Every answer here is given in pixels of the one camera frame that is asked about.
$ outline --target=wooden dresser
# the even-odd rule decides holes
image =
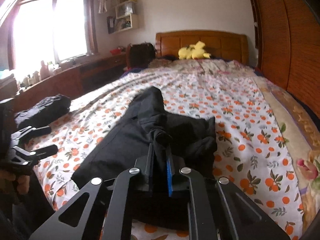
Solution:
[[[304,0],[251,0],[258,67],[320,117],[320,25]]]
[[[75,65],[27,88],[15,96],[14,112],[27,110],[45,97],[62,94],[78,98],[117,80],[126,64],[124,54]]]
[[[18,92],[16,80],[10,79],[0,84],[0,101],[12,98]]]

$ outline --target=wooden headboard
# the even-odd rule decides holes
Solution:
[[[198,41],[205,43],[205,50],[215,57],[237,60],[248,64],[249,50],[247,36],[236,33],[218,31],[176,31],[156,34],[157,57],[164,55],[178,56],[182,47],[196,44]]]

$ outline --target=wooden furniture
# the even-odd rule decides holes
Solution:
[[[109,34],[119,33],[131,29],[139,28],[139,18],[136,14],[135,5],[137,0],[112,0],[111,5],[113,5],[112,17],[108,17],[108,20],[114,21],[113,28],[108,30]],[[130,23],[127,27],[121,27],[121,23]]]
[[[258,68],[320,117],[320,25],[303,0],[251,0]]]
[[[14,100],[14,112],[27,110],[45,97],[62,94],[71,99],[118,79],[125,66],[125,53],[75,65],[27,88]]]
[[[178,57],[182,47],[196,44],[198,41],[205,43],[205,50],[215,57],[237,60],[248,64],[249,50],[246,35],[218,32],[218,31],[176,31],[156,34],[156,56],[168,54]]]
[[[16,80],[10,79],[0,84],[0,101],[12,98],[18,92]]]

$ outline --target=bed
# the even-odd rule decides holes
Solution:
[[[150,86],[159,88],[169,112],[216,118],[216,178],[233,181],[291,239],[297,240],[319,210],[320,134],[306,111],[284,90],[247,67],[245,35],[179,31],[156,35],[156,54],[178,54],[197,41],[216,60],[154,60],[148,69],[72,101],[52,133],[32,139],[28,150],[56,144],[58,153],[34,171],[49,203],[58,210],[79,191],[71,180],[95,146]],[[188,239],[188,232],[132,222],[132,239]]]

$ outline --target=red bowl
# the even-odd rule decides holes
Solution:
[[[118,55],[121,53],[121,49],[113,49],[110,50],[110,53],[114,56],[114,55]]]

